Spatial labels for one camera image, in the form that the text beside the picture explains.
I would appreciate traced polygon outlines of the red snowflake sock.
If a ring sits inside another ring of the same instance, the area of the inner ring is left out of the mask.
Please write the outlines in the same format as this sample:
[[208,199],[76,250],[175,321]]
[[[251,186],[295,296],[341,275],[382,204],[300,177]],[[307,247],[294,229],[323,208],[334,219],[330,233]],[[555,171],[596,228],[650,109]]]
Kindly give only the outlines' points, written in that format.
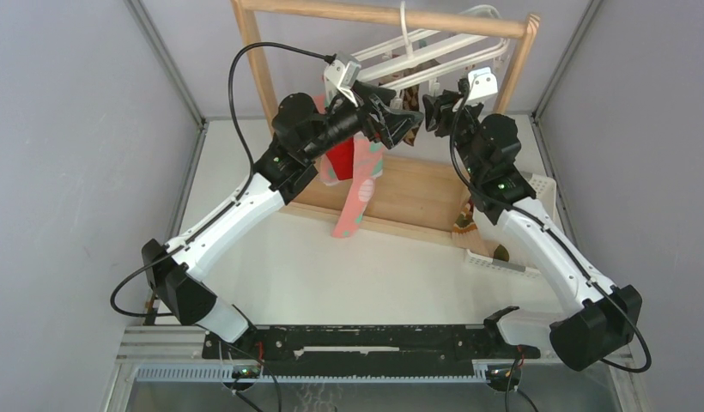
[[353,178],[354,152],[354,138],[350,137],[326,154],[330,163],[329,175],[332,179],[344,181]]

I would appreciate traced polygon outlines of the white plastic clip hanger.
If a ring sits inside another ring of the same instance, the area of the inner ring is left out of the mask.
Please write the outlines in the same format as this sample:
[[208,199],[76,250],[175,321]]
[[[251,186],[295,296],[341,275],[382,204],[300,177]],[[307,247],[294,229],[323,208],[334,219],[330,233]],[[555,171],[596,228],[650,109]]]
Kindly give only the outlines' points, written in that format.
[[[495,74],[510,42],[509,39],[502,38],[488,48],[441,63],[439,58],[482,42],[486,38],[482,35],[461,33],[452,34],[429,44],[427,39],[437,35],[437,31],[417,29],[409,32],[404,21],[401,23],[401,30],[400,36],[357,51],[350,56],[356,58],[361,64],[361,71],[356,80],[366,83],[377,81],[382,88],[396,91],[397,97],[392,101],[391,106],[402,109],[403,90],[410,86],[426,82],[428,91],[433,96],[438,96],[442,93],[439,79],[449,73],[463,70],[465,72],[463,80],[468,85],[468,73],[472,70],[490,67]],[[433,59],[440,64],[412,76],[400,76],[403,70]]]

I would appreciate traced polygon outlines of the striped maroon orange green sock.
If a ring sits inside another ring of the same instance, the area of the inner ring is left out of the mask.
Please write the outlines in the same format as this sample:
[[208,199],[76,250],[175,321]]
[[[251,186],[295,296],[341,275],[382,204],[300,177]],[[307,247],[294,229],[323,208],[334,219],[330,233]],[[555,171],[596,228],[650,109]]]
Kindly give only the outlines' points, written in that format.
[[465,235],[475,232],[478,226],[474,219],[474,207],[471,203],[466,203],[460,210],[457,219],[453,223],[452,233]]

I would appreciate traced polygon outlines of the white perforated plastic basket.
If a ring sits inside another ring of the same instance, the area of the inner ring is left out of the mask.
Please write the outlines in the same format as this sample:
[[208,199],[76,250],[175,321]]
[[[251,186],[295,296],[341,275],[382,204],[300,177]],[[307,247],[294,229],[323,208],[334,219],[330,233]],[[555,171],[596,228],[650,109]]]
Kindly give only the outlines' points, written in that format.
[[[558,228],[561,228],[561,219],[557,211],[557,183],[554,179],[534,174],[522,173],[529,186],[536,192],[536,199],[542,204],[542,209],[549,216],[549,219]],[[538,270],[539,258],[531,256],[530,240],[525,240],[522,234],[534,228],[540,228],[536,222],[529,222],[526,226],[524,217],[514,218],[509,215],[505,225],[501,225],[504,215],[500,216],[497,225],[479,209],[474,207],[474,219],[478,230],[485,239],[490,239],[504,245],[510,254],[510,261],[504,262],[494,259],[496,264],[510,266],[516,270]]]

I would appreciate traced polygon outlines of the pink sock with green patch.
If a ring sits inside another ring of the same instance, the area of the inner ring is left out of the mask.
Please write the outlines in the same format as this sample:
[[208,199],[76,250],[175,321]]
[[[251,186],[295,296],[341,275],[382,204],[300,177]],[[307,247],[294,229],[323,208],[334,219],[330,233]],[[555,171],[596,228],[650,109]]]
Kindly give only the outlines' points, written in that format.
[[318,171],[319,171],[318,178],[324,185],[328,185],[328,186],[337,185],[337,184],[341,183],[342,181],[332,179],[330,177],[330,175],[329,175],[330,163],[326,157],[326,154],[323,154],[317,162],[317,167],[318,167]]

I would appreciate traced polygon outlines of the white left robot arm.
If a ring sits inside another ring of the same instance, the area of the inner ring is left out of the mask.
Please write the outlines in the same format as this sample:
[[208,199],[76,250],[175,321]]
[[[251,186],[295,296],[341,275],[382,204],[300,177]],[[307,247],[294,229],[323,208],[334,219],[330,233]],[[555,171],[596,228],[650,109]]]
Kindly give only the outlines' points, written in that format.
[[316,160],[330,149],[356,134],[393,148],[424,119],[421,112],[391,107],[397,95],[391,89],[356,82],[352,91],[351,100],[339,95],[324,112],[308,94],[288,95],[271,121],[270,145],[246,181],[184,233],[142,248],[148,285],[172,316],[217,335],[237,358],[254,351],[257,337],[240,311],[205,285],[213,266],[251,228],[298,197],[318,174]]

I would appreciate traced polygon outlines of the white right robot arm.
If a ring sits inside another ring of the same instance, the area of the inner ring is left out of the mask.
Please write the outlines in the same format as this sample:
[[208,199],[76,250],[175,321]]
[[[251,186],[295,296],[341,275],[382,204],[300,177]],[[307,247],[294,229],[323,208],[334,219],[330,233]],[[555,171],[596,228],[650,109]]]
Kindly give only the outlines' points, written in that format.
[[554,223],[537,193],[515,166],[521,150],[515,121],[493,113],[480,118],[482,105],[465,104],[465,94],[445,91],[422,98],[425,127],[449,140],[456,173],[476,210],[524,251],[560,302],[561,312],[528,312],[509,306],[489,317],[494,328],[484,345],[496,357],[518,345],[552,351],[570,369],[582,371],[637,340],[645,363],[619,365],[643,373],[652,365],[646,339],[637,326],[640,293],[618,287],[597,270]]

